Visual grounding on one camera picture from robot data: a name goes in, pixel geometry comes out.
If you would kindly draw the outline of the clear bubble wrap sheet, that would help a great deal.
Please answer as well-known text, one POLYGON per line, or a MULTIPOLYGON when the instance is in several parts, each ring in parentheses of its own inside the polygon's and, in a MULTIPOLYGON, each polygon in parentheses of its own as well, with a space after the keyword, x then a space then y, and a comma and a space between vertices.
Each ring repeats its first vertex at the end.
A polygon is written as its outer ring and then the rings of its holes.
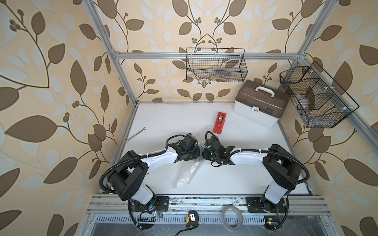
POLYGON ((180 166, 175 181, 173 183, 173 188, 176 189, 188 186, 194 179, 202 164, 202 159, 180 161, 180 166))

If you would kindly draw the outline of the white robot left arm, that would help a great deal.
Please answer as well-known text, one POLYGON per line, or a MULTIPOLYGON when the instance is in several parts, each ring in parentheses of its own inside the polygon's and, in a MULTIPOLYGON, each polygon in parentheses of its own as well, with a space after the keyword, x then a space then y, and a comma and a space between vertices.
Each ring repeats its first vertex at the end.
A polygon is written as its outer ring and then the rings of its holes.
POLYGON ((166 140, 163 150, 147 154, 128 151, 101 176, 99 185, 103 191, 118 195, 122 201, 135 200, 142 205, 154 205, 156 195, 142 185, 148 172, 197 158, 200 158, 198 140, 190 133, 174 135, 166 140))

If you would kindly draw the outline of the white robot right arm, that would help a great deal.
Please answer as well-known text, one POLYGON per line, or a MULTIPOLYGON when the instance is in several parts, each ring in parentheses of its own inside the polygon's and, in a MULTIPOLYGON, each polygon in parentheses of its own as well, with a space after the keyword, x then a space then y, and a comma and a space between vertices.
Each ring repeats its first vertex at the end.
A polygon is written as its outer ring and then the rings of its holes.
POLYGON ((297 158, 280 145, 273 144, 268 149, 224 147, 217 136, 207 132, 211 137, 205 138, 204 159, 225 165, 253 165, 264 167, 272 178, 262 196, 261 202, 276 206, 283 197, 293 191, 298 184, 306 182, 309 171, 297 158))

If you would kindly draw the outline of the red tape dispenser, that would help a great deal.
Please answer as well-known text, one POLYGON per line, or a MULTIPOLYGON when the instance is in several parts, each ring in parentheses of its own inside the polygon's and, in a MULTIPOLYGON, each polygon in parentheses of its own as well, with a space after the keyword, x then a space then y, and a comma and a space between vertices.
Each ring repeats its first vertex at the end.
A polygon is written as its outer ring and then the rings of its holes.
POLYGON ((226 113, 218 112, 213 133, 221 134, 225 124, 226 113))

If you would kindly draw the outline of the silver wrench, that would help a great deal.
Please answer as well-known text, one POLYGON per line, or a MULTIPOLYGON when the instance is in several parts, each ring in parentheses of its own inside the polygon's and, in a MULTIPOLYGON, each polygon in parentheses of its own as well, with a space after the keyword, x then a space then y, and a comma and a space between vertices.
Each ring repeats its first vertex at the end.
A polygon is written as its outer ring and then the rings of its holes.
POLYGON ((147 130, 147 127, 144 127, 144 128, 142 128, 140 131, 138 131, 138 132, 136 132, 135 134, 133 134, 132 136, 130 136, 130 137, 128 137, 127 139, 126 139, 126 143, 128 143, 130 140, 132 140, 133 138, 135 138, 137 135, 139 135, 140 133, 142 133, 142 132, 144 132, 144 131, 146 131, 147 130))

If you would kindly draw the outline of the clear packing tape roll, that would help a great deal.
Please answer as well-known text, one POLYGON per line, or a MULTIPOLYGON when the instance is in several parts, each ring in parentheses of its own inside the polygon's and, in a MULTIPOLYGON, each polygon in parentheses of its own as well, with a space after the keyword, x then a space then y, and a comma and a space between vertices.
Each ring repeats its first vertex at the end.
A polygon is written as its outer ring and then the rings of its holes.
POLYGON ((244 222, 242 212, 235 206, 223 208, 221 219, 223 226, 228 230, 238 230, 244 222))

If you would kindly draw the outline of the white brown storage box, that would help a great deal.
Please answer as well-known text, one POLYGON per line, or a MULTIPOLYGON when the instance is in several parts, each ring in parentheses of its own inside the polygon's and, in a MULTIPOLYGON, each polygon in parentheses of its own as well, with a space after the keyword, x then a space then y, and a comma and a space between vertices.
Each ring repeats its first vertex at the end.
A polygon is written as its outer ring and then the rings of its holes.
POLYGON ((262 83, 246 80, 235 97, 233 111, 266 127, 283 116, 289 96, 262 83))

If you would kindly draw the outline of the yellow black tape measure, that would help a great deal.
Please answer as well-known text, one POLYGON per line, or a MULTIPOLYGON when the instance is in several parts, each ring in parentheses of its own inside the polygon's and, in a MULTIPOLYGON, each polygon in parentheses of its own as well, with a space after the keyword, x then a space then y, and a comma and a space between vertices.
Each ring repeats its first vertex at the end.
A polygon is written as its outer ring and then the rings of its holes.
POLYGON ((196 211, 191 210, 186 216, 186 227, 193 228, 199 225, 199 215, 196 211))

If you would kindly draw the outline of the aluminium frame rail front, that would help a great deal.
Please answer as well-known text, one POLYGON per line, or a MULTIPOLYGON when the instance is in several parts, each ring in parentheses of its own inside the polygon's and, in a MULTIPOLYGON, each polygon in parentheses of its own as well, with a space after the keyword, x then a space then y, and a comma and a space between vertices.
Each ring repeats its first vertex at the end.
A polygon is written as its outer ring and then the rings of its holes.
POLYGON ((263 210, 259 195, 167 195, 158 196, 152 210, 137 201, 123 202, 115 195, 92 197, 86 218, 96 223, 186 224, 186 216, 194 210, 202 224, 223 224, 221 214, 226 206, 237 207, 245 225, 264 225, 267 220, 280 222, 284 216, 330 216, 323 197, 291 195, 281 200, 275 210, 263 210))

